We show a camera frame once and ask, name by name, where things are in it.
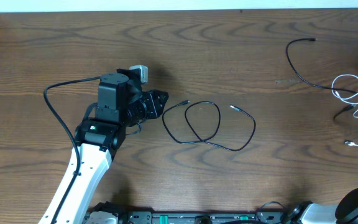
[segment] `wood grain tabletop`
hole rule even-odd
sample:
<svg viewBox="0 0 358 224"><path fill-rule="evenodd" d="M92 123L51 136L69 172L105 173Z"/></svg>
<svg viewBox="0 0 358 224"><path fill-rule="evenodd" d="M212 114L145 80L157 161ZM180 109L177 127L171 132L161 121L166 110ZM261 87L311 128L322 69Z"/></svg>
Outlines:
<svg viewBox="0 0 358 224"><path fill-rule="evenodd" d="M0 223L37 223L66 171L72 145L44 102L50 84L149 67L144 90L169 92L167 107L209 100L221 109L213 142L237 148L252 121L250 144L229 152L181 145L161 119L128 136L91 206L111 201L154 210L255 210L275 200L338 203L358 187L358 120L333 116L345 104L329 90L340 74L358 75L358 9L0 14ZM358 90L354 79L338 86ZM98 82L50 90L74 131L97 101ZM166 115L180 140L195 139L185 106ZM213 133L209 105L189 110L201 136Z"/></svg>

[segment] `wooden table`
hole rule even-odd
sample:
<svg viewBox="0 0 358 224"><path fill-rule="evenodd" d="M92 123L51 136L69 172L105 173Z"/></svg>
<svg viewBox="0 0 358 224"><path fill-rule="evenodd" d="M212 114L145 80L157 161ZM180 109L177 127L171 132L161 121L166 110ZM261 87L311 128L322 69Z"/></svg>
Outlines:
<svg viewBox="0 0 358 224"><path fill-rule="evenodd" d="M176 144L161 119L129 136L91 205L112 201L155 210L254 210L276 200L338 203L358 187L358 120L336 122L344 103L302 83L285 57L290 48L309 81L331 85L358 75L358 9L0 14L0 223L36 223L67 168L71 143L42 97L53 83L117 68L149 67L145 90L167 91L167 106L211 100L222 125L214 142L239 147L252 130L237 105L257 121L250 145L229 152ZM338 85L357 90L348 79ZM97 99L98 82L50 91L73 131ZM167 114L180 139L194 139L185 107ZM190 111L207 136L216 112Z"/></svg>

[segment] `green connector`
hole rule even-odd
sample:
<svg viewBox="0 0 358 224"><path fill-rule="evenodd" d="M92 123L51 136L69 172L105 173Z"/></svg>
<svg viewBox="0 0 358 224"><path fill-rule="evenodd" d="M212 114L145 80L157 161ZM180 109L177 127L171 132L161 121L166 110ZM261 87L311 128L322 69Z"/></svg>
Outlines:
<svg viewBox="0 0 358 224"><path fill-rule="evenodd" d="M168 224L168 215L160 216L160 224Z"/></svg>

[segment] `white wall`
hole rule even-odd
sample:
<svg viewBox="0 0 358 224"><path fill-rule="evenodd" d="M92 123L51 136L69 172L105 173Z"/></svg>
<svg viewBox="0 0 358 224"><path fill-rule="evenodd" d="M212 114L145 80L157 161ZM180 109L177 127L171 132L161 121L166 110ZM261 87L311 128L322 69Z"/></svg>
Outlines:
<svg viewBox="0 0 358 224"><path fill-rule="evenodd" d="M0 12L358 7L358 0L0 0Z"/></svg>

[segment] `white backdrop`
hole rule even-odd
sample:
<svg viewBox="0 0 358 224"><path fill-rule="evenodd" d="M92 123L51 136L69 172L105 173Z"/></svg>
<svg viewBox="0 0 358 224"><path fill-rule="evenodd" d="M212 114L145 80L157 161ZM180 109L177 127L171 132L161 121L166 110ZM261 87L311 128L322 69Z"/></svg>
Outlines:
<svg viewBox="0 0 358 224"><path fill-rule="evenodd" d="M0 0L0 12L154 11L358 7L358 0Z"/></svg>

